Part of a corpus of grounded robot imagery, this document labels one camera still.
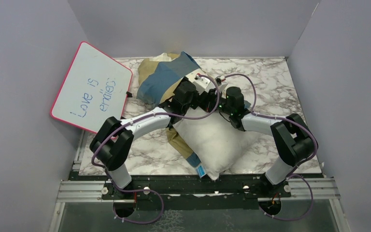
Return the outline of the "blue beige checked pillowcase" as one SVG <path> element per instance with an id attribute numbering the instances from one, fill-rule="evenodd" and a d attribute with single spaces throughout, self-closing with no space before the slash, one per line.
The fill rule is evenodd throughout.
<path id="1" fill-rule="evenodd" d="M 139 88 L 136 98 L 156 107 L 173 96 L 173 91 L 184 76 L 199 68 L 198 63 L 185 52 L 162 53 L 157 57 L 146 58 L 138 67 Z M 201 164 L 198 155 L 174 127 L 166 128 L 165 132 L 169 144 L 196 169 Z"/>

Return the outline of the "white pillow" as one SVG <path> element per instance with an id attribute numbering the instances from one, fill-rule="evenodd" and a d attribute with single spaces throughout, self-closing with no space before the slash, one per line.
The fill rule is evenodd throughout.
<path id="1" fill-rule="evenodd" d="M 186 116 L 166 129 L 169 144 L 177 150 L 190 166 L 203 169 L 212 180 L 234 165 L 258 141 L 260 133 L 237 130 L 218 112 L 207 118 L 193 120 L 206 113 L 189 109 Z"/>

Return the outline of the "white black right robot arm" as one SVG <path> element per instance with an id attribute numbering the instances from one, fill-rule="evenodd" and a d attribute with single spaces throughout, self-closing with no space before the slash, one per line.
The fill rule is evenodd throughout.
<path id="1" fill-rule="evenodd" d="M 279 157 L 261 175 L 259 184 L 260 192 L 270 197 L 298 166 L 315 155 L 318 143 L 300 115 L 261 115 L 250 111 L 245 103 L 244 95 L 238 87 L 229 87 L 224 97 L 218 97 L 216 90 L 211 89 L 203 92 L 198 100 L 198 106 L 204 111 L 216 110 L 226 114 L 230 124 L 237 130 L 273 137 Z"/>

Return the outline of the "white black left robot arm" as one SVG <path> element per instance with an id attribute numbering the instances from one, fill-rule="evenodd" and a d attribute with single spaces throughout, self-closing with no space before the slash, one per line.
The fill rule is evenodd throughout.
<path id="1" fill-rule="evenodd" d="M 132 143 L 183 119 L 197 96 L 196 86 L 183 80 L 174 90 L 173 96 L 152 111 L 128 119 L 119 120 L 112 116 L 105 120 L 89 148 L 93 157 L 101 162 L 108 177 L 114 181 L 114 192 L 120 198 L 132 194 L 132 178 L 125 165 Z"/>

